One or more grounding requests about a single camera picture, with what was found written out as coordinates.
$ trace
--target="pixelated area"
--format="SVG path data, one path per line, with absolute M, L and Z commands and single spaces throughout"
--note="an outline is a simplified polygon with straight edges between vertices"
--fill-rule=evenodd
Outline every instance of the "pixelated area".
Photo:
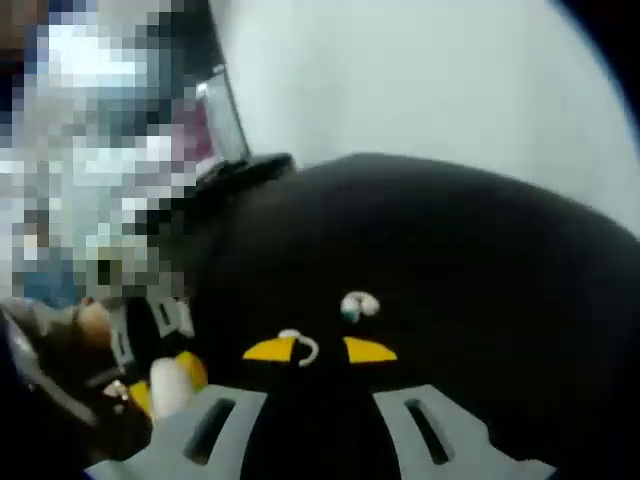
M 195 3 L 210 16 L 208 3 Z M 0 290 L 55 290 L 68 299 L 180 295 L 183 272 L 157 238 L 165 227 L 149 234 L 140 223 L 188 196 L 203 165 L 246 154 L 244 146 L 225 152 L 209 124 L 208 89 L 233 109 L 224 82 L 202 83 L 215 65 L 190 66 L 198 49 L 185 38 L 197 12 L 178 0 L 37 7 L 20 30 L 28 32 L 24 76 L 0 132 L 0 269 L 13 272 Z M 198 48 L 204 56 L 217 50 L 211 32 Z

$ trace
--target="yellow object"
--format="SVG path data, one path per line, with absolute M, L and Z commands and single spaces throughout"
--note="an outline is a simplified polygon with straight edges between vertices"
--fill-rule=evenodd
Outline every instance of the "yellow object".
M 175 357 L 176 362 L 184 367 L 189 374 L 194 391 L 202 390 L 207 385 L 207 370 L 204 364 L 191 352 L 182 352 Z M 129 387 L 129 395 L 144 413 L 151 418 L 151 394 L 149 383 L 141 380 Z
M 262 360 L 265 362 L 288 362 L 293 351 L 294 338 L 273 338 L 256 343 L 244 352 L 244 360 Z
M 376 342 L 344 337 L 344 343 L 347 345 L 350 363 L 389 362 L 398 359 L 393 350 Z

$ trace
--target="white wall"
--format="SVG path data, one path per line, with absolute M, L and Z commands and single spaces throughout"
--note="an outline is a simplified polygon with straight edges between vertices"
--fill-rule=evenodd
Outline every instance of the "white wall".
M 640 236 L 640 161 L 616 87 L 555 2 L 210 0 L 254 153 L 472 165 Z

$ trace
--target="yellow marking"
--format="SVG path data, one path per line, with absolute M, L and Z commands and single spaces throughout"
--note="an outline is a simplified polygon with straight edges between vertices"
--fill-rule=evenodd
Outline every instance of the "yellow marking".
M 244 352 L 244 360 L 262 360 L 263 362 L 288 362 L 293 351 L 294 338 L 273 338 L 256 343 Z
M 351 363 L 374 363 L 397 360 L 398 357 L 389 348 L 369 340 L 354 337 L 344 337 Z
M 204 364 L 191 352 L 182 352 L 176 357 L 176 362 L 182 365 L 189 374 L 194 391 L 202 390 L 207 386 L 207 370 Z M 151 418 L 151 393 L 149 384 L 144 380 L 134 383 L 129 387 L 129 395 L 144 413 Z

